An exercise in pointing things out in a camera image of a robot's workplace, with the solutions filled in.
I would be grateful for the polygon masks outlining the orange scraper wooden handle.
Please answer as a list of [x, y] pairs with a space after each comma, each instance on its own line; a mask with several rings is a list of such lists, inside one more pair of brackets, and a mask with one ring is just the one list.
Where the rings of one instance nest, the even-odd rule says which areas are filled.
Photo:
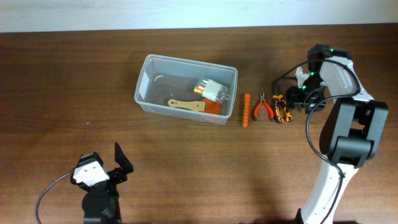
[[224, 120], [220, 117], [221, 105], [208, 98], [197, 101], [169, 99], [167, 105], [169, 109], [163, 108], [163, 111], [159, 112], [159, 114], [207, 123], [224, 124]]

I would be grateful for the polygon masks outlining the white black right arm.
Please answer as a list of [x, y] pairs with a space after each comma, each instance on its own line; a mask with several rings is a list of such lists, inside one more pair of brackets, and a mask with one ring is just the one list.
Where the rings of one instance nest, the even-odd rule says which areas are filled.
[[332, 101], [333, 107], [320, 133], [319, 146], [309, 142], [322, 163], [295, 222], [333, 223], [345, 188], [377, 152], [389, 108], [364, 89], [349, 52], [317, 44], [308, 51], [306, 65], [308, 73], [301, 65], [294, 68], [297, 86], [286, 91], [287, 106], [301, 106], [309, 118], [323, 110], [327, 101]]

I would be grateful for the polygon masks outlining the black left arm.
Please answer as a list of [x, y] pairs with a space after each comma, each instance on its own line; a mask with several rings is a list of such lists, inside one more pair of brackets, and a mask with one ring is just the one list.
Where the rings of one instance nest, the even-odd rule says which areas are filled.
[[122, 222], [117, 185], [127, 181], [134, 168], [117, 142], [114, 160], [119, 166], [106, 172], [100, 155], [91, 152], [80, 157], [72, 172], [70, 182], [86, 191], [81, 203], [84, 223]]

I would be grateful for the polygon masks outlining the clear plastic container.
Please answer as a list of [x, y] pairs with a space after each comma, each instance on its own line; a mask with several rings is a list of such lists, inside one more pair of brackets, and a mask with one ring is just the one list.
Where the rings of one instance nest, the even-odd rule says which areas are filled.
[[[200, 101], [194, 88], [201, 79], [210, 79], [228, 88], [229, 99], [221, 104], [218, 114], [172, 108], [167, 102]], [[238, 85], [238, 71], [234, 67], [208, 62], [150, 54], [144, 60], [137, 80], [134, 99], [150, 113], [196, 121], [226, 124], [233, 112]]]

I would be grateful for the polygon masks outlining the clear box of coloured bits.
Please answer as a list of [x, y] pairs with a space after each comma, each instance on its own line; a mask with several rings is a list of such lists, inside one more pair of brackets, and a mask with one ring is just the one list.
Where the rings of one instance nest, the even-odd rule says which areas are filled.
[[228, 87], [207, 78], [200, 79], [193, 91], [219, 104], [228, 100], [230, 97]]

